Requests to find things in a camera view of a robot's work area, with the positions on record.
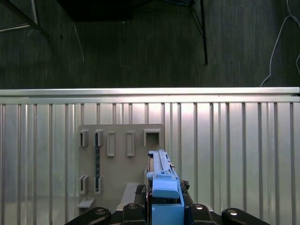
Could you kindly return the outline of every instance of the vertical ridge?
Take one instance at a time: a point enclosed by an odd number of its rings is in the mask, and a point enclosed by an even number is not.
[[[161,124],[164,125],[165,128],[165,104],[161,104],[161,109],[160,109],[160,114],[161,114]]]
[[[128,113],[129,124],[132,124],[132,103],[129,103],[128,110],[129,110],[129,113]]]
[[[247,211],[246,106],[242,103],[243,210]]]
[[[194,103],[194,199],[198,202],[198,110],[197,103]]]
[[[52,224],[53,210],[53,105],[49,105],[49,224]]]
[[[262,104],[258,103],[258,167],[259,167],[259,218],[263,219],[263,140],[262,140]]]
[[[124,103],[121,105],[121,124],[124,124]]]
[[[149,124],[149,104],[145,103],[145,124]]]
[[[214,189],[214,106],[210,103],[210,205],[215,208]]]
[[[290,103],[291,129],[291,194],[292,194],[292,225],[296,225],[296,188],[295,188],[295,146],[294,146],[294,105]]]
[[[80,105],[80,125],[84,125],[84,104]]]
[[[171,139],[171,146],[170,146],[171,155],[170,155],[170,157],[173,161],[173,158],[172,158],[173,157],[173,148],[172,148],[172,146],[173,146],[173,104],[172,103],[170,103],[170,139]]]
[[[97,125],[100,124],[100,104],[97,104],[96,106],[96,123]]]
[[[117,124],[117,105],[112,105],[112,124]]]
[[[25,164],[27,165],[26,166],[26,172],[25,172],[25,176],[26,176],[26,183],[25,183],[25,224],[30,224],[30,222],[29,222],[29,210],[28,210],[28,208],[29,208],[29,201],[30,201],[30,183],[32,182],[31,181],[31,179],[30,179],[30,177],[31,177],[31,173],[30,173],[30,169],[29,169],[29,167],[30,166],[32,166],[32,165],[30,165],[30,153],[31,153],[31,151],[32,151],[32,148],[29,148],[29,140],[30,140],[30,138],[29,138],[29,133],[31,133],[31,131],[33,131],[33,130],[31,130],[30,129],[30,126],[32,126],[32,124],[33,124],[33,121],[32,121],[32,123],[29,123],[29,121],[30,121],[30,119],[29,119],[29,112],[31,112],[31,114],[33,114],[33,111],[31,111],[30,110],[30,107],[28,106],[28,105],[25,105],[24,106],[25,107],[25,117],[24,117],[24,126],[25,126],[25,132],[24,132],[24,134],[23,134],[23,136],[24,136],[24,139],[26,140],[25,141],[25,143],[26,143],[26,147],[25,147],[25,152],[26,152],[26,160],[25,160]]]
[[[65,105],[65,223],[68,222],[69,105]]]
[[[222,198],[222,135],[220,134],[220,132],[222,131],[222,116],[221,116],[221,104],[218,103],[218,151],[219,151],[219,172],[220,172],[220,176],[219,176],[219,196],[220,196],[220,203],[219,203],[219,213],[221,213],[222,210],[222,206],[223,206],[223,198]]]
[[[230,199],[230,116],[229,116],[229,103],[226,103],[226,179],[227,179],[227,208],[231,205]]]
[[[182,161],[181,161],[181,152],[182,152],[182,149],[181,149],[181,104],[177,104],[177,110],[178,110],[178,113],[177,113],[177,116],[178,116],[178,146],[179,146],[179,149],[178,149],[178,167],[180,168],[180,178],[182,178],[182,168],[181,168],[181,165],[182,165]]]
[[[18,105],[17,125],[17,224],[21,224],[21,105]]]
[[[1,114],[1,122],[2,122],[2,127],[1,127],[1,187],[0,187],[0,206],[1,206],[1,224],[4,224],[5,222],[5,207],[4,207],[4,202],[5,202],[5,105],[2,105],[2,114]]]
[[[280,224],[279,216],[279,171],[278,171],[278,107],[274,103],[274,144],[275,144],[275,216],[276,224]]]
[[[38,106],[33,106],[33,225],[37,225],[37,119]]]

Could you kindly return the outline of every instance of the metal rod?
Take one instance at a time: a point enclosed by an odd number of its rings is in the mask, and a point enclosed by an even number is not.
[[[17,26],[12,26],[12,27],[6,27],[6,28],[0,29],[0,33],[5,33],[5,32],[9,32],[9,31],[13,31],[13,30],[19,30],[19,29],[25,29],[25,28],[29,28],[29,27],[30,26],[28,24],[17,25]]]
[[[33,13],[33,20],[36,24],[38,24],[38,12],[37,12],[37,4],[35,0],[31,0],[31,7]]]
[[[205,30],[205,18],[204,18],[204,3],[203,0],[200,0],[200,6],[201,6],[201,18],[202,18],[202,31],[203,31],[203,44],[204,44],[204,57],[205,57],[205,64],[208,64],[207,59],[207,44],[206,44],[206,30]]]
[[[203,29],[202,29],[201,25],[200,25],[200,27],[201,27],[201,29],[200,29],[199,26],[198,26],[198,23],[197,23],[197,21],[196,21],[196,19],[195,19],[195,17],[194,17],[194,15],[193,15],[193,12],[190,11],[190,13],[191,13],[191,15],[192,15],[192,18],[193,18],[193,20],[194,20],[194,22],[195,22],[195,24],[196,24],[196,27],[197,27],[197,29],[198,29],[198,31],[199,31],[201,37],[203,38],[203,34],[202,34],[202,32],[201,32],[201,30],[203,30]]]
[[[83,61],[85,61],[85,59],[84,59],[84,54],[83,54],[83,48],[82,48],[82,46],[81,46],[81,42],[80,42],[80,39],[79,39],[79,35],[78,35],[78,32],[77,32],[77,28],[76,28],[76,24],[75,24],[75,23],[74,23],[74,28],[75,28],[75,33],[76,33],[76,35],[77,35],[77,40],[78,40],[78,42],[79,42],[80,51],[81,51],[81,54],[82,54],[82,59],[83,59]]]
[[[192,11],[194,12],[194,14],[195,14],[195,16],[196,16],[196,18],[197,18],[197,21],[198,21],[198,23],[199,23],[201,29],[203,30],[203,27],[202,27],[202,25],[201,25],[201,22],[200,22],[200,20],[199,20],[199,17],[197,16],[197,13],[196,13],[196,10],[195,10],[194,7],[193,7]]]
[[[37,30],[48,40],[51,39],[51,36],[46,33],[38,24],[36,24],[33,20],[31,20],[27,15],[25,15],[19,8],[17,8],[13,3],[11,3],[9,0],[0,0],[0,3],[2,3],[8,10],[15,13],[19,18],[24,20],[31,28],[34,30]]]

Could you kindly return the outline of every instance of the metal panel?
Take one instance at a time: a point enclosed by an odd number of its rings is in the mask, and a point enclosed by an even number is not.
[[[7,105],[5,131],[5,224],[17,224],[18,105]]]
[[[277,105],[279,222],[292,224],[290,104]]]
[[[293,132],[294,132],[294,144],[293,144],[293,149],[294,149],[294,157],[292,158],[293,160],[293,165],[294,165],[294,176],[292,177],[292,180],[294,180],[294,186],[295,186],[295,193],[294,193],[294,203],[292,206],[294,207],[295,214],[294,219],[295,219],[295,224],[300,224],[300,151],[299,151],[299,146],[300,146],[300,117],[298,116],[300,113],[300,104],[299,103],[294,103],[293,104]]]
[[[65,222],[65,188],[66,177],[66,138],[65,138],[65,105],[52,107],[52,224],[61,225]]]
[[[197,104],[197,201],[213,207],[213,148],[210,104]]]
[[[299,224],[299,88],[0,90],[1,224],[78,215],[80,124],[165,126],[195,201]]]
[[[190,181],[189,193],[192,199],[197,196],[197,146],[195,146],[195,127],[197,124],[196,107],[193,103],[184,103],[180,106],[181,119],[181,179]]]
[[[243,110],[241,103],[229,104],[230,143],[230,203],[232,207],[245,208],[245,168],[243,149]]]
[[[260,170],[261,164],[259,158],[260,140],[258,131],[258,114],[257,103],[246,103],[245,109],[245,139],[246,139],[246,209],[255,217],[260,216]]]

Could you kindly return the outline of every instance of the screw head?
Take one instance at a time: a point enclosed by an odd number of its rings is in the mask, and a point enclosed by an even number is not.
[[[105,214],[105,211],[104,210],[96,210],[96,214],[103,215],[103,214]]]
[[[202,205],[195,205],[195,208],[196,208],[197,210],[201,210],[201,209],[203,209],[203,206],[202,206]]]
[[[236,216],[238,213],[234,210],[228,210],[228,213],[232,216]]]

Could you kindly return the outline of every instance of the vertical black strip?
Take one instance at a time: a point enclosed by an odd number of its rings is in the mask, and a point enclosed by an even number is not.
[[[231,205],[230,199],[230,116],[229,116],[229,104],[226,103],[226,181],[227,181],[227,208]]]
[[[198,109],[194,103],[194,199],[198,202]]]
[[[21,224],[21,105],[18,105],[17,125],[17,224]]]
[[[53,210],[53,105],[49,105],[49,224]]]
[[[259,218],[263,218],[263,140],[262,140],[262,104],[258,103],[258,181],[259,181]]]
[[[279,172],[278,172],[278,107],[277,103],[274,103],[274,145],[275,145],[275,215],[276,215],[276,224],[280,224],[280,215],[279,215]]]
[[[296,225],[296,187],[295,187],[295,144],[294,144],[294,105],[290,103],[291,128],[291,194],[292,194],[292,225]]]
[[[65,223],[68,222],[69,105],[65,105]]]
[[[243,210],[247,211],[246,105],[242,103]]]
[[[214,187],[214,105],[210,104],[210,204],[215,208],[215,187]]]
[[[38,106],[33,106],[33,225],[37,225],[37,153]]]

